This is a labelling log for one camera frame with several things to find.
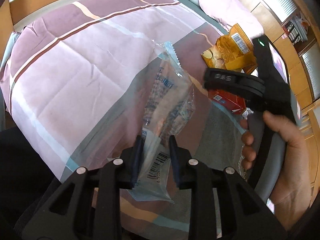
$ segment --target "pink pillow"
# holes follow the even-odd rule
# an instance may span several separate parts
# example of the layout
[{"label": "pink pillow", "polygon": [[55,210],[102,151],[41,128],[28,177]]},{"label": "pink pillow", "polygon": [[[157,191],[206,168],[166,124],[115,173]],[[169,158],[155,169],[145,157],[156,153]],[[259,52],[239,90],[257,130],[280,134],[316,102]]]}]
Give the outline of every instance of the pink pillow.
[{"label": "pink pillow", "polygon": [[261,36],[263,27],[239,0],[199,0],[201,9],[219,22],[227,31],[238,23],[250,38]]}]

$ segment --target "red box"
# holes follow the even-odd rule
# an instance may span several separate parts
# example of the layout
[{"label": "red box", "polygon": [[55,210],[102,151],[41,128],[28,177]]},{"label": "red box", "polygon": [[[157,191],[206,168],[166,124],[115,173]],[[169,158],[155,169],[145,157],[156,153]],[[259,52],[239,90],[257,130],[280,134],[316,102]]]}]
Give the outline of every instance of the red box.
[{"label": "red box", "polygon": [[229,92],[223,90],[209,90],[208,96],[211,100],[232,111],[233,114],[242,114],[246,110],[244,99]]}]

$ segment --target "black fabric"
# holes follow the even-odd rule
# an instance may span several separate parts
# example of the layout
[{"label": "black fabric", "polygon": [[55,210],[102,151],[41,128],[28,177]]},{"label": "black fabric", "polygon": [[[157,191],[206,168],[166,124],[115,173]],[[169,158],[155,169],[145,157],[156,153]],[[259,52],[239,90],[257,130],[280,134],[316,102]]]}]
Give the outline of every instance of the black fabric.
[{"label": "black fabric", "polygon": [[48,198],[58,189],[58,187],[61,185],[60,181],[54,177],[52,182],[50,183],[47,190],[44,192],[44,194],[35,200],[19,217],[17,223],[14,226],[14,231],[21,236],[22,231],[27,225],[27,223],[31,220],[31,218],[34,216],[34,214],[41,208],[41,206],[48,200]]},{"label": "black fabric", "polygon": [[0,132],[0,212],[10,226],[41,198],[53,178],[19,128]]},{"label": "black fabric", "polygon": [[0,236],[6,240],[21,240],[0,213]]}]

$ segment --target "transparent plastic package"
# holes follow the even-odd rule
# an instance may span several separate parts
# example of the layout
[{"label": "transparent plastic package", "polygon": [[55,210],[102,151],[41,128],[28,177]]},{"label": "transparent plastic package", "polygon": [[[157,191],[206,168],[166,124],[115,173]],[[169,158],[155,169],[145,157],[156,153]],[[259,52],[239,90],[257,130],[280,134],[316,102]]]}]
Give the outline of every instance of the transparent plastic package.
[{"label": "transparent plastic package", "polygon": [[131,196],[137,201],[172,201],[166,186],[170,168],[168,140],[190,120],[195,105],[192,82],[170,42],[161,45],[161,63],[145,106],[143,163]]}]

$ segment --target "gold snack bag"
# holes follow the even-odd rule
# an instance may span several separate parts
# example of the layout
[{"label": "gold snack bag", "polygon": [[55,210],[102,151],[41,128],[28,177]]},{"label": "gold snack bag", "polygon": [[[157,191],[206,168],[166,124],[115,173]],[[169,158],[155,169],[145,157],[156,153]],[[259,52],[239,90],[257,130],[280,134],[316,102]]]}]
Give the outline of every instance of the gold snack bag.
[{"label": "gold snack bag", "polygon": [[234,25],[228,35],[218,38],[216,45],[206,50],[202,58],[211,68],[235,71],[245,68],[250,74],[257,67],[253,45],[239,24]]}]

